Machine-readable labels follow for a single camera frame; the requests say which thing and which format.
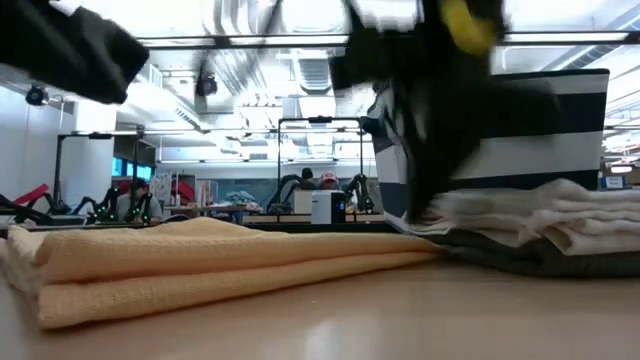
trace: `wooden tabletop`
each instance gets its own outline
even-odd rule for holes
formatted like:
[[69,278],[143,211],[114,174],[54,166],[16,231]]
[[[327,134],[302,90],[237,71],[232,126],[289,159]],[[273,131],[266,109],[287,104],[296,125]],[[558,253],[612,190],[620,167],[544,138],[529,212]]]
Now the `wooden tabletop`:
[[638,359],[640,280],[536,280],[455,264],[355,276],[41,333],[0,283],[7,360]]
[[173,212],[203,212],[203,211],[246,211],[246,212],[257,212],[259,210],[249,209],[247,205],[231,205],[231,206],[219,206],[219,205],[211,205],[211,206],[165,206],[164,210],[173,211]]
[[[381,214],[347,214],[346,221],[350,222],[381,222],[384,221],[384,215]],[[245,216],[242,220],[244,224],[260,224],[260,223],[311,223],[311,215],[251,215]]]

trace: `dark gray cloth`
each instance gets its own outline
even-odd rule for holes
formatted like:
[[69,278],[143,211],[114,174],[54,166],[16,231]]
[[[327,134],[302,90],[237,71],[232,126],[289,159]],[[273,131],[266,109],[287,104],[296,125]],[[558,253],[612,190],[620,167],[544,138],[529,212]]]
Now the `dark gray cloth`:
[[512,248],[466,230],[427,238],[448,249],[454,258],[521,275],[559,278],[640,276],[640,252],[566,256],[547,239]]

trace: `security camera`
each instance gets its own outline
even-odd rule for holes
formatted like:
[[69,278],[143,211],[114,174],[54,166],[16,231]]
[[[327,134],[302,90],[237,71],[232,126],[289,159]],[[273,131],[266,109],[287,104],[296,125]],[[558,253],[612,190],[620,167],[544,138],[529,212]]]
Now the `security camera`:
[[31,106],[44,106],[49,103],[49,93],[44,87],[32,84],[24,99]]
[[196,84],[196,95],[209,96],[218,92],[218,83],[214,74],[208,74],[199,79]]

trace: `white towel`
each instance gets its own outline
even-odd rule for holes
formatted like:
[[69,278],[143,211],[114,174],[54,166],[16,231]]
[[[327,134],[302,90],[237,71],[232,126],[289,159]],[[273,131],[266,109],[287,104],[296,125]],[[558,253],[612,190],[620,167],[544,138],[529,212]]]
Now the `white towel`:
[[538,189],[459,190],[434,201],[420,235],[473,230],[511,247],[545,237],[565,255],[640,251],[640,191],[592,192],[568,180]]

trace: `cap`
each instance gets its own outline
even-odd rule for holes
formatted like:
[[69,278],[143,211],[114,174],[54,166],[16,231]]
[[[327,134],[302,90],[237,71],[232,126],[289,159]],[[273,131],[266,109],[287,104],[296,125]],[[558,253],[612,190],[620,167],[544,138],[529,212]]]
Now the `cap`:
[[320,182],[338,181],[338,177],[333,171],[327,171],[320,176]]

